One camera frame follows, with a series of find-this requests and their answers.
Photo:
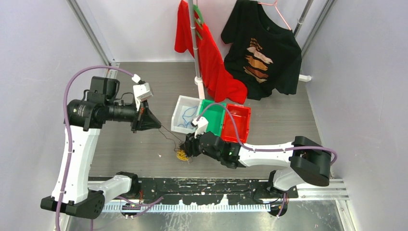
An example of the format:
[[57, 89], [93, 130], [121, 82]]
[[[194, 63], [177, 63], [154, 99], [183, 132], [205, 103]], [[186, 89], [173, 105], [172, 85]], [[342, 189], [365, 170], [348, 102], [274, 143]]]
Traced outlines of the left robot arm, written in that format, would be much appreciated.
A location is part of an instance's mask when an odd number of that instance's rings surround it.
[[132, 132], [161, 127], [147, 102], [153, 94], [150, 85], [139, 76], [132, 80], [131, 103], [117, 98], [119, 80], [93, 77], [83, 98], [67, 105], [69, 128], [65, 130], [61, 169], [51, 195], [40, 202], [42, 209], [95, 219], [107, 202], [119, 196], [133, 199], [140, 194], [141, 186], [134, 173], [121, 171], [100, 184], [88, 183], [100, 131], [107, 121], [128, 122]]

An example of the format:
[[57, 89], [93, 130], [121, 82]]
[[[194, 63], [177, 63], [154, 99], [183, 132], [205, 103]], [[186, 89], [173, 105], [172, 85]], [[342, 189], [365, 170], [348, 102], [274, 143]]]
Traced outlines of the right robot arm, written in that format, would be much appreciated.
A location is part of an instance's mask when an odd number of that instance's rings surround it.
[[212, 132], [189, 133], [181, 145], [187, 157], [204, 154], [231, 169], [252, 166], [272, 166], [268, 194], [278, 198], [290, 188], [308, 183], [326, 187], [336, 155], [304, 136], [276, 145], [250, 145], [229, 142]]

